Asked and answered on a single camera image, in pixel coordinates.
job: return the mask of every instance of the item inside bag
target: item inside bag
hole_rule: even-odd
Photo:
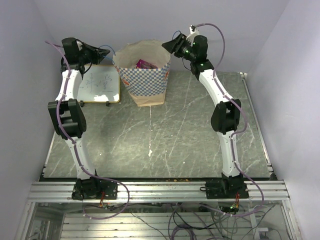
[[[136,66],[136,69],[157,69],[157,66],[151,64],[150,62],[144,61],[142,59],[140,59]]]

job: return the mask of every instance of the wall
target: wall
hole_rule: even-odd
[[[248,73],[265,144],[304,239],[319,239],[320,1],[291,0]]]
[[[58,94],[60,57],[33,0],[1,0],[0,233],[13,239],[53,134],[47,102]]]
[[[188,35],[191,24],[214,23],[226,38],[221,71],[248,72],[289,0],[35,0],[57,42],[76,37],[115,50],[143,39],[171,40],[176,30]],[[208,57],[218,63],[221,37],[213,27],[200,28],[208,37]],[[181,59],[172,69],[185,70]]]

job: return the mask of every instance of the marble surface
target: marble surface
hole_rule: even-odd
[[[239,73],[218,73],[225,89],[239,98],[248,129],[237,136],[241,168],[251,177],[269,177],[266,158]],[[121,84],[121,102],[86,103],[87,148],[98,175],[110,178],[220,177],[222,154],[211,127],[213,102],[188,71],[169,74],[165,103],[137,107]],[[241,118],[239,128],[244,125]],[[54,137],[44,177],[76,177],[70,150]]]

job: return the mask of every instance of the blue and white checkered pattern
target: blue and white checkered pattern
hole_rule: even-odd
[[[156,69],[116,68],[126,89],[135,96],[155,96],[167,88],[170,61]]]

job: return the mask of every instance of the paper bag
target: paper bag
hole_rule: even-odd
[[[127,44],[113,57],[123,84],[139,107],[165,102],[171,55],[161,46],[162,43],[153,39]],[[158,68],[135,68],[139,60]]]

